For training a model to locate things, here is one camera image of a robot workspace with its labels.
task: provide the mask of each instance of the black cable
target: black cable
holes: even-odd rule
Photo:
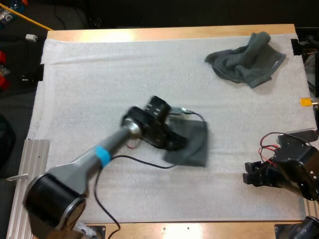
[[[54,16],[62,23],[64,30],[66,30],[66,25],[65,22],[56,14],[56,4],[55,4],[55,0],[53,1],[53,12],[54,12]]]
[[[78,16],[79,16],[79,18],[80,18],[80,20],[81,20],[81,22],[82,22],[84,28],[86,28],[86,24],[85,24],[84,20],[82,19],[80,13],[78,12],[78,9],[77,9],[76,7],[73,7],[73,9],[74,9],[75,12],[78,14]]]
[[[156,165],[156,164],[153,164],[153,163],[148,163],[148,162],[145,162],[145,161],[142,161],[142,160],[139,160],[137,158],[134,158],[134,157],[131,157],[131,156],[128,156],[128,155],[117,155],[117,156],[114,156],[111,160],[113,159],[116,159],[116,158],[129,158],[131,160],[134,160],[136,162],[139,162],[139,163],[143,163],[143,164],[146,164],[146,165],[149,165],[149,166],[152,166],[152,167],[156,167],[156,168],[161,168],[161,169],[169,169],[169,168],[173,168],[175,167],[175,165],[171,165],[171,166],[168,166],[168,167],[164,167],[164,166],[159,166],[159,165]],[[98,198],[98,195],[97,195],[97,185],[98,185],[98,182],[99,182],[99,178],[100,178],[100,175],[101,175],[101,172],[102,172],[102,169],[98,172],[98,175],[96,176],[96,180],[95,180],[95,184],[94,184],[94,197],[95,197],[95,200],[97,202],[97,204],[100,206],[100,208],[114,221],[114,223],[118,226],[118,228],[113,231],[108,239],[111,238],[111,236],[113,236],[115,233],[117,233],[119,230],[121,230],[121,225],[119,224],[119,222],[108,212],[108,210],[106,210],[106,208],[101,204],[99,198]]]
[[[267,136],[269,136],[269,135],[271,135],[271,134],[283,134],[283,135],[289,136],[289,137],[291,137],[291,138],[297,139],[297,140],[303,142],[304,144],[305,144],[305,143],[308,143],[308,144],[311,146],[311,143],[309,143],[307,140],[305,140],[305,139],[303,139],[303,138],[300,138],[300,137],[297,137],[297,136],[294,136],[294,135],[291,135],[291,134],[288,134],[288,133],[270,132],[270,133],[266,134],[265,136],[263,136],[263,137],[261,138],[261,140],[260,140],[260,146],[261,146],[261,147],[266,147],[266,146],[263,145],[263,140],[264,140]]]

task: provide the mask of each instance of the table surface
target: table surface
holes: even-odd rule
[[[247,36],[252,32],[296,33],[293,24],[204,26],[173,28],[49,31],[48,38],[66,42],[131,42],[185,38]],[[200,222],[121,224],[112,239],[274,239],[274,224],[289,222]],[[108,236],[117,227],[106,225]]]

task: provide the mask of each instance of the cable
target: cable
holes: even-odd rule
[[[311,143],[309,143],[307,140],[305,140],[305,139],[303,139],[303,138],[300,138],[300,137],[297,137],[297,136],[294,136],[294,135],[291,135],[291,134],[288,134],[288,133],[270,132],[270,133],[266,134],[265,136],[263,136],[263,137],[261,138],[261,140],[260,140],[260,146],[261,146],[261,147],[265,147],[265,146],[263,146],[263,141],[264,141],[264,139],[265,139],[267,136],[269,136],[269,135],[271,135],[271,134],[283,134],[283,135],[289,136],[289,137],[291,137],[291,138],[297,139],[297,140],[299,140],[299,141],[301,141],[301,142],[303,142],[303,143],[307,143],[307,144],[309,144],[309,145],[311,146]]]
[[[25,20],[27,20],[27,21],[29,21],[29,22],[32,22],[32,23],[35,24],[35,25],[38,25],[38,26],[40,26],[40,27],[42,27],[42,28],[44,28],[44,29],[46,29],[46,30],[48,30],[48,31],[53,31],[52,28],[49,28],[49,27],[47,27],[47,26],[45,26],[45,25],[43,25],[43,24],[41,24],[41,23],[39,23],[39,22],[37,22],[37,21],[35,21],[35,20],[32,20],[31,18],[29,18],[29,17],[27,17],[27,16],[25,16],[25,15],[22,15],[21,13],[15,11],[15,10],[9,8],[9,7],[7,7],[6,5],[3,5],[2,3],[0,3],[0,6],[1,6],[2,8],[4,8],[5,10],[8,10],[9,12],[12,12],[13,14],[15,14],[15,15],[17,15],[17,16],[22,17],[23,19],[25,19]]]
[[[142,164],[146,164],[146,165],[149,165],[149,166],[152,166],[152,167],[156,167],[156,168],[161,168],[161,169],[169,169],[169,168],[173,168],[175,167],[176,165],[171,165],[171,166],[168,166],[168,167],[164,167],[164,166],[159,166],[159,165],[156,165],[156,164],[153,164],[153,163],[148,163],[148,162],[145,162],[145,161],[142,161],[142,160],[139,160],[137,158],[134,158],[134,157],[131,157],[131,156],[128,156],[128,155],[117,155],[117,156],[114,156],[111,161],[113,159],[116,159],[116,158],[129,158],[131,160],[134,160],[136,162],[139,162],[139,163],[142,163]],[[108,239],[110,239],[115,233],[117,233],[119,230],[121,230],[121,225],[119,224],[119,222],[112,216],[112,214],[110,214],[108,212],[108,210],[106,210],[106,208],[102,205],[102,203],[100,202],[99,198],[98,198],[98,195],[97,195],[97,185],[98,185],[98,182],[99,182],[99,178],[100,178],[100,175],[101,175],[101,172],[102,172],[102,168],[101,170],[98,172],[98,175],[96,176],[96,180],[95,180],[95,184],[94,184],[94,197],[95,197],[95,200],[97,202],[97,204],[100,206],[100,208],[114,221],[114,223],[117,225],[117,229],[115,231],[113,231]]]
[[[86,28],[86,24],[85,24],[84,20],[82,19],[80,13],[78,12],[78,9],[76,9],[76,7],[73,7],[73,9],[74,9],[75,12],[78,14],[78,16],[79,16],[79,18],[80,18],[80,20],[81,20],[81,22],[82,22],[84,28]]]
[[[62,23],[64,30],[66,30],[66,25],[65,22],[56,14],[56,4],[55,4],[55,0],[53,0],[53,13],[54,16]]]
[[[119,230],[121,230],[121,225],[118,223],[118,221],[112,216],[112,214],[110,214],[108,212],[108,210],[105,209],[105,207],[101,204],[99,198],[98,198],[98,195],[96,193],[96,189],[97,189],[97,185],[98,185],[98,182],[99,182],[99,178],[100,178],[100,175],[101,175],[101,172],[102,172],[102,169],[99,171],[98,175],[96,176],[96,180],[95,180],[95,184],[94,184],[94,197],[95,197],[95,201],[97,202],[97,204],[100,206],[100,208],[114,221],[114,223],[118,226],[118,228],[113,231],[108,239],[111,238],[111,236],[113,236],[115,233],[117,233]]]

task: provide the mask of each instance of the red wire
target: red wire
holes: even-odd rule
[[[264,156],[260,153],[260,150],[261,150],[261,149],[262,149],[261,147],[258,149],[258,153],[259,153],[260,156],[263,158],[263,160],[264,160],[265,162],[269,162],[270,164],[273,164],[274,166],[277,166],[277,164],[274,163],[274,162],[272,162],[272,161],[270,160],[270,158],[267,159],[266,157],[264,157]],[[265,147],[265,149],[268,149],[268,150],[271,150],[271,151],[275,152],[273,149],[271,149],[271,148],[269,148],[269,147]]]

